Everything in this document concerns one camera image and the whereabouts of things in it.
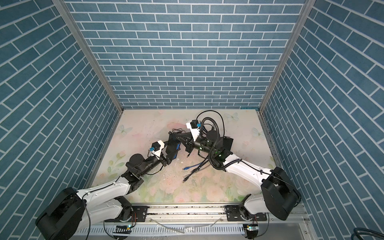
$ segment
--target robotic arm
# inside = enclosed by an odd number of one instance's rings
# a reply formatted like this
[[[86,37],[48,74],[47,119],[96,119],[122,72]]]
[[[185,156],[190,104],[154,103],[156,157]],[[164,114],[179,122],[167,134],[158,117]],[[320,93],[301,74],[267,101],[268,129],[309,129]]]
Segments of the robotic arm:
[[[204,127],[205,120],[214,124],[210,131]],[[193,149],[208,153],[191,174],[209,162],[215,169],[234,173],[262,189],[262,196],[248,195],[239,205],[244,219],[251,219],[260,212],[271,212],[277,218],[286,220],[301,196],[283,169],[262,168],[233,154],[230,151],[233,139],[220,137],[212,118],[204,118],[201,123],[192,120],[186,125],[190,132],[169,132],[168,141],[154,142],[147,159],[141,154],[134,154],[126,163],[127,171],[116,180],[93,188],[76,191],[69,187],[61,191],[36,219],[35,223],[44,238],[67,240],[77,230],[104,220],[131,221],[133,208],[123,196],[137,190],[144,182],[142,176],[154,167],[162,164],[161,171],[169,165],[176,158],[180,144],[189,153]]]

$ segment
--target metal corner post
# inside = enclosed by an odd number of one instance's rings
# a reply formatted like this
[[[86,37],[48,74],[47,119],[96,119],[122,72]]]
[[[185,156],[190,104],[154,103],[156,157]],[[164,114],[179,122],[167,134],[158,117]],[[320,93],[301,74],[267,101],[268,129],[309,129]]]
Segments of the metal corner post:
[[[271,94],[273,92],[273,89],[275,88],[277,81],[279,80],[279,77],[283,71],[283,68],[285,64],[287,63],[288,57],[292,52],[293,47],[295,46],[295,43],[297,39],[299,38],[299,34],[301,30],[303,29],[304,23],[308,18],[309,13],[312,10],[312,7],[314,5],[316,0],[306,0],[304,3],[304,6],[300,12],[299,18],[297,19],[297,22],[295,24],[295,27],[292,30],[292,34],[288,40],[288,43],[284,49],[283,54],[281,55],[281,59],[279,61],[279,64],[276,67],[275,72],[273,73],[271,82],[269,83],[266,93],[262,99],[262,102],[259,107],[259,111],[262,113],[265,109],[265,106],[271,97]]]
[[[57,10],[59,11],[61,17],[63,18],[67,27],[71,31],[73,37],[75,38],[76,42],[80,46],[81,50],[83,51],[85,57],[88,59],[91,67],[93,68],[96,75],[98,76],[101,84],[104,86],[108,95],[112,99],[112,102],[114,103],[114,105],[118,109],[119,113],[122,113],[123,107],[121,106],[121,104],[120,104],[119,100],[117,99],[115,93],[113,92],[110,84],[108,83],[108,80],[107,80],[106,76],[104,75],[99,63],[97,62],[96,58],[92,54],[91,49],[89,48],[87,42],[85,41],[78,25],[75,22],[75,19],[73,18],[72,14],[70,13],[64,0],[52,0],[52,2],[55,5],[55,7],[57,8]]]

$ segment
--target brick wall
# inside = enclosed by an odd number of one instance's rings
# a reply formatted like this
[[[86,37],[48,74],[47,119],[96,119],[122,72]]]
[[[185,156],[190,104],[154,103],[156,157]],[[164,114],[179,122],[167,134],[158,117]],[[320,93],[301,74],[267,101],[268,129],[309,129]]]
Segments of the brick wall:
[[[125,108],[257,108],[304,0],[66,1]]]
[[[383,13],[317,0],[265,109],[320,239],[384,231]]]
[[[0,6],[0,239],[36,239],[36,217],[84,186],[118,113],[50,0]]]

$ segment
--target blue brick wall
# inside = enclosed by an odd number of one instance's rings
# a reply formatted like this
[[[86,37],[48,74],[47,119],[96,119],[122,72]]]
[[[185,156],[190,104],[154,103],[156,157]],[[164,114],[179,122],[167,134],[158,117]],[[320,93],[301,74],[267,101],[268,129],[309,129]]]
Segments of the blue brick wall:
[[[264,111],[321,239],[384,231],[383,13],[317,0]]]
[[[257,108],[303,2],[66,1],[125,108]]]
[[[37,239],[36,217],[84,186],[118,113],[50,0],[0,6],[0,239]]]

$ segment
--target floral table mat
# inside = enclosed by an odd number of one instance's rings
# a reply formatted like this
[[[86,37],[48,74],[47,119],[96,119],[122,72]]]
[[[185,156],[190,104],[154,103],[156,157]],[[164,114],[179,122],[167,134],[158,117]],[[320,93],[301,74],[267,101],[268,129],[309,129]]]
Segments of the floral table mat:
[[[115,179],[126,171],[125,163],[136,153],[146,158],[153,142],[167,141],[172,129],[187,130],[185,123],[193,120],[203,110],[125,110],[118,127],[108,146],[106,154],[93,181],[93,186]],[[265,139],[255,110],[217,110],[224,119],[225,135],[234,139],[231,151],[240,158],[255,165],[275,168],[275,162]],[[203,113],[213,118],[223,128],[220,116],[214,112]],[[155,175],[145,175],[144,183],[133,193],[126,195],[132,203],[170,203],[170,202],[237,202],[245,195],[261,193],[259,187],[247,180],[228,172],[215,170],[212,166],[192,175],[182,183],[184,176],[190,173],[183,170],[202,161],[195,149],[187,157],[185,147],[181,145],[177,159]]]

